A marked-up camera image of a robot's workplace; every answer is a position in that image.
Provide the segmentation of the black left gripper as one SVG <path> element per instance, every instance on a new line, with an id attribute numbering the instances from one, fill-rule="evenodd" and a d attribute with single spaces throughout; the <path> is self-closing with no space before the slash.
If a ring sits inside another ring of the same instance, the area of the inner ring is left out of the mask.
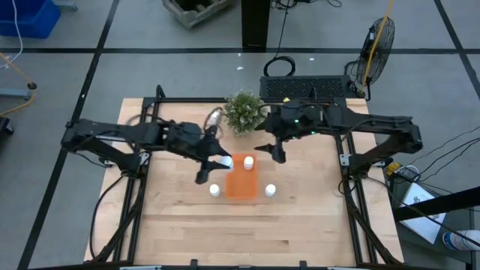
<path id="1" fill-rule="evenodd" d="M 217 132 L 218 127 L 216 125 L 211 125 L 203 130 L 198 124 L 181 122 L 172 125 L 166 135 L 165 146 L 168 152 L 195 161 L 202 161 L 195 179 L 195 183 L 198 185 L 205 184 L 208 181 L 209 173 L 212 170 L 226 169 L 226 166 L 221 163 L 209 161 L 209 157 L 215 155 L 231 156 L 217 140 Z"/>

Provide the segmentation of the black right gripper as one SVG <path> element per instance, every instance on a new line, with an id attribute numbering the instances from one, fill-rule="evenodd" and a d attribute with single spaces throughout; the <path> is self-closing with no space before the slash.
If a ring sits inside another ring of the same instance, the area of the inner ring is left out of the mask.
<path id="1" fill-rule="evenodd" d="M 281 140 L 294 140 L 316 134 L 323 126 L 323 108 L 318 104 L 290 100 L 285 103 L 267 103 L 259 110 L 266 107 L 269 111 L 254 130 L 272 134 L 276 138 L 275 144 L 268 143 L 254 149 L 272 152 L 272 159 L 279 164 L 286 162 L 286 152 Z"/>

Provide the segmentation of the translucent orange plastic basket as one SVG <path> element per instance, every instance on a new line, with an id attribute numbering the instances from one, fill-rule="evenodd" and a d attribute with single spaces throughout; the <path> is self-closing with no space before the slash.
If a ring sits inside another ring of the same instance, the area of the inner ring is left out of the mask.
<path id="1" fill-rule="evenodd" d="M 245 168 L 245 159 L 252 159 L 252 167 Z M 258 193 L 257 155 L 240 153 L 232 155 L 233 169 L 226 175 L 226 198 L 250 200 L 255 199 Z"/>

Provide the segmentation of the small green bushy plant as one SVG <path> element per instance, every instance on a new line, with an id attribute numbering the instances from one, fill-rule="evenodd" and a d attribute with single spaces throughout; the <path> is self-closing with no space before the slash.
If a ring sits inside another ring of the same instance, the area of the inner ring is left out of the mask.
<path id="1" fill-rule="evenodd" d="M 227 126 L 237 137 L 243 137 L 266 117 L 267 110 L 260 96 L 251 91 L 238 91 L 226 99 L 223 107 Z"/>

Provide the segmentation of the black computer case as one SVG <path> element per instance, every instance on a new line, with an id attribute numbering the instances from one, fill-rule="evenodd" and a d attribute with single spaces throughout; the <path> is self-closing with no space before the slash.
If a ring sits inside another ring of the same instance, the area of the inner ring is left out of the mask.
<path id="1" fill-rule="evenodd" d="M 260 96 L 267 99 L 309 98 L 316 91 L 319 99 L 354 98 L 347 75 L 337 76 L 263 76 Z"/>

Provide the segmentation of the black upright column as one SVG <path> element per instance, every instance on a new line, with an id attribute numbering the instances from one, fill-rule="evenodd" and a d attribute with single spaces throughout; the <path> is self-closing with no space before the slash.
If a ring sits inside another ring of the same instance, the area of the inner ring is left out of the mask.
<path id="1" fill-rule="evenodd" d="M 265 49 L 271 0 L 241 0 L 241 37 L 244 48 Z"/>

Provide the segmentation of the yellow and black power box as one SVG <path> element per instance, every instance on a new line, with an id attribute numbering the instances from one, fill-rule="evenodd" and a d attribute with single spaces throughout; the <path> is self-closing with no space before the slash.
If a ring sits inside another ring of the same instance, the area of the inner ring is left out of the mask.
<path id="1" fill-rule="evenodd" d="M 402 165 L 398 162 L 392 162 L 385 168 L 388 177 L 398 176 L 406 181 L 415 182 L 420 178 L 419 169 L 413 165 Z"/>

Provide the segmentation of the black round floor fan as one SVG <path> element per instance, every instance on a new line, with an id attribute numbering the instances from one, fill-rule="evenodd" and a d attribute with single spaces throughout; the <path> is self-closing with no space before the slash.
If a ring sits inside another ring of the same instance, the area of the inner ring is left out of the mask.
<path id="1" fill-rule="evenodd" d="M 395 23 L 387 17 L 377 19 L 368 29 L 359 57 L 343 69 L 350 76 L 349 87 L 357 98 L 371 99 L 371 85 L 383 72 L 395 39 Z"/>

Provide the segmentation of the grey wooden pallet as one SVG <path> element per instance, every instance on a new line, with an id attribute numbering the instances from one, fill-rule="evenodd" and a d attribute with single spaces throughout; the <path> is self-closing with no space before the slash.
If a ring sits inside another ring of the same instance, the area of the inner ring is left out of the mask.
<path id="1" fill-rule="evenodd" d="M 161 0 L 163 6 L 186 29 L 191 29 L 199 23 L 232 6 L 236 0 Z"/>

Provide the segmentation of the black flat bar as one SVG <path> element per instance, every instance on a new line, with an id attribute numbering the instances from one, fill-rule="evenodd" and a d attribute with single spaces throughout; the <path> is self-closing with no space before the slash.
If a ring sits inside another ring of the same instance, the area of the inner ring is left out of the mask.
<path id="1" fill-rule="evenodd" d="M 393 214 L 397 221 L 404 221 L 475 206 L 480 206 L 480 186 L 396 208 Z"/>

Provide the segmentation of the white cylindrical can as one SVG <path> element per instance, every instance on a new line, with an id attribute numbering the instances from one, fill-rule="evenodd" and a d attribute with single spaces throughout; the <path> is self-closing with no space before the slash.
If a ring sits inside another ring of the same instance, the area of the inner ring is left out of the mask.
<path id="1" fill-rule="evenodd" d="M 462 238 L 453 232 L 445 232 L 442 235 L 442 241 L 447 248 L 454 251 L 480 251 L 480 230 L 461 230 L 457 231 L 457 233 L 478 242 L 478 244 Z"/>

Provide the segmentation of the blue plastic bin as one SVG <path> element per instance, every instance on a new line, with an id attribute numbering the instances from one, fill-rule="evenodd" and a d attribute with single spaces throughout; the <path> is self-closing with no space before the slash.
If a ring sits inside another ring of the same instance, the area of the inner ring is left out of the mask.
<path id="1" fill-rule="evenodd" d="M 61 16 L 53 0 L 0 0 L 0 35 L 47 38 Z"/>

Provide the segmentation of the black aluminium table frame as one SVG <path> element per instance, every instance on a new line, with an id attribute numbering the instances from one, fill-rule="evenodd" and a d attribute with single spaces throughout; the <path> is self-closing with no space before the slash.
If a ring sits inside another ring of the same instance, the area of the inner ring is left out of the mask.
<path id="1" fill-rule="evenodd" d="M 149 123 L 159 119 L 159 112 L 162 104 L 196 104 L 196 105 L 216 105 L 225 104 L 226 98 L 222 97 L 166 97 L 163 89 L 158 86 L 157 94 L 154 97 L 144 97 L 143 99 L 126 98 L 123 101 L 121 112 L 118 117 L 118 123 L 121 125 L 132 125 L 136 123 Z M 146 198 L 146 187 L 149 181 L 150 162 L 152 161 L 152 153 L 148 150 L 143 151 L 139 146 L 130 142 L 128 144 L 133 148 L 132 152 L 136 156 L 140 156 L 142 160 L 139 162 L 139 171 L 133 174 L 125 171 L 120 172 L 120 177 L 115 181 L 110 181 L 108 178 L 103 180 L 103 193 L 94 208 L 94 214 L 91 222 L 90 235 L 88 240 L 88 250 L 90 252 L 85 258 L 90 264 L 100 263 L 120 263 L 122 258 L 122 248 L 125 237 L 130 238 L 128 246 L 127 257 L 123 261 L 124 264 L 131 264 L 135 260 L 137 252 L 138 236 L 140 235 L 140 225 L 142 220 L 144 201 Z M 368 207 L 365 198 L 365 191 L 363 184 L 359 181 L 355 184 L 357 187 L 357 198 L 355 202 L 351 194 L 353 189 L 347 183 L 347 176 L 349 172 L 347 169 L 340 169 L 339 185 L 346 188 L 346 191 L 341 195 L 346 204 L 346 214 L 349 219 L 349 231 L 352 236 L 352 250 L 354 251 L 355 263 L 361 265 L 362 249 L 360 247 L 360 240 L 357 227 L 364 230 L 366 237 L 367 252 L 370 264 L 374 267 L 381 268 L 382 265 L 378 263 L 378 257 L 385 261 L 386 265 L 394 266 L 399 263 L 397 259 L 387 250 L 387 248 L 380 242 L 380 239 L 374 235 L 371 228 L 370 215 L 368 214 Z M 125 195 L 120 211 L 119 222 L 112 237 L 106 242 L 101 250 L 95 252 L 95 224 L 99 221 L 98 211 L 101 209 L 102 200 L 107 196 L 122 179 L 127 180 L 125 185 Z"/>

